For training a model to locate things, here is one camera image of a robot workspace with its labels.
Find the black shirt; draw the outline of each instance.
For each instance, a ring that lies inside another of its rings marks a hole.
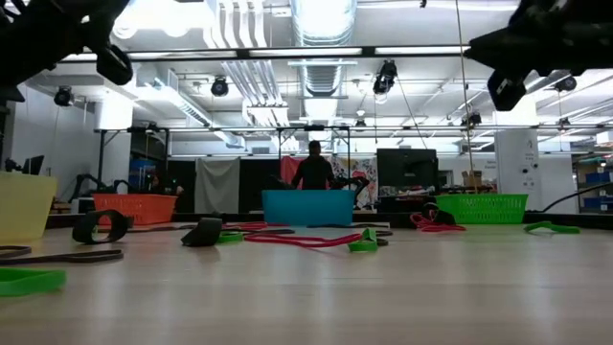
[[[325,190],[326,181],[332,181],[333,178],[332,164],[329,161],[322,156],[310,156],[300,162],[291,184],[298,187],[302,179],[303,190]]]

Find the desk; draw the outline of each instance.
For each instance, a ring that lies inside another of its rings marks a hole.
[[[331,236],[347,230],[304,230]],[[375,254],[127,235],[110,264],[65,268],[64,290],[0,299],[3,345],[609,344],[613,234],[519,226],[396,231]],[[49,230],[38,253],[94,247]]]

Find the green object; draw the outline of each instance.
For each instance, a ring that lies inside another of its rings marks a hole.
[[[538,228],[546,228],[559,234],[576,235],[580,234],[581,230],[577,226],[555,225],[550,221],[541,221],[534,224],[528,224],[524,227],[526,232],[531,232]]]
[[[222,231],[221,235],[219,235],[219,240],[217,240],[217,244],[242,242],[243,238],[244,237],[239,232]]]
[[[440,195],[437,205],[458,224],[521,224],[527,195]]]
[[[66,284],[63,270],[0,268],[0,296],[47,292]]]
[[[376,231],[373,229],[366,229],[362,233],[362,240],[355,241],[347,244],[351,253],[355,252],[368,252],[374,253],[379,248],[376,243]]]

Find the gray curtain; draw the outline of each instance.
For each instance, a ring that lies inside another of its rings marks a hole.
[[[195,161],[196,213],[238,213],[240,159]]]

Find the computer monitor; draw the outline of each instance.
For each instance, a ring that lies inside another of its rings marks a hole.
[[[380,196],[394,196],[416,188],[440,188],[439,159],[435,149],[378,149],[377,177]]]
[[[45,160],[44,155],[39,155],[36,157],[26,159],[26,163],[23,165],[23,170],[21,172],[25,174],[40,174],[40,169],[42,169],[42,162]]]

